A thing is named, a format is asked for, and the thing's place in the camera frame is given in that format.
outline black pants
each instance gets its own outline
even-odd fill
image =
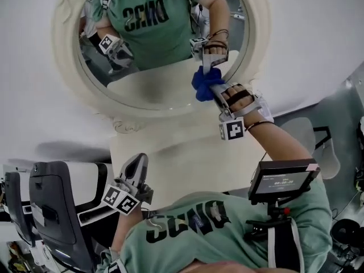
[[[105,58],[107,58],[107,60],[109,61],[109,64],[111,65],[113,70],[120,70],[123,67],[114,63],[113,61],[110,60],[109,56],[104,54],[101,50],[101,48],[98,46],[101,43],[101,39],[99,38],[98,34],[95,33],[93,36],[89,37],[89,41],[93,44],[93,46],[95,47],[95,49],[97,50],[97,52],[104,56]]]

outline white table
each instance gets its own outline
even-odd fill
[[[218,66],[224,76],[238,57],[238,51],[229,52],[229,60]],[[196,92],[191,87],[194,73],[200,61],[188,59],[160,68],[127,75],[107,85],[107,88],[136,107],[177,108],[195,101]]]
[[[208,106],[203,113],[111,138],[115,175],[131,156],[144,152],[149,157],[146,183],[154,189],[154,197],[145,207],[162,208],[192,192],[250,186],[265,151],[249,133],[245,139],[221,140],[218,109]]]

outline oval mirror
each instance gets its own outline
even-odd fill
[[[266,0],[60,0],[53,47],[68,85],[101,112],[185,114],[200,105],[191,81],[206,57],[225,81],[253,79],[267,9]]]

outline blue rag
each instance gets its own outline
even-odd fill
[[[200,66],[192,79],[192,86],[197,91],[196,99],[201,102],[214,99],[214,94],[210,89],[211,85],[221,85],[224,83],[225,81],[221,78],[221,71],[218,68],[211,68],[210,72],[204,75],[202,66]]]

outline gray chair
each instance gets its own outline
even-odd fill
[[[297,139],[313,155],[321,168],[323,179],[332,179],[339,173],[340,161],[336,157],[328,126],[312,127],[308,118],[299,117],[284,123],[281,128]],[[315,133],[319,132],[325,132],[326,136],[316,143]]]

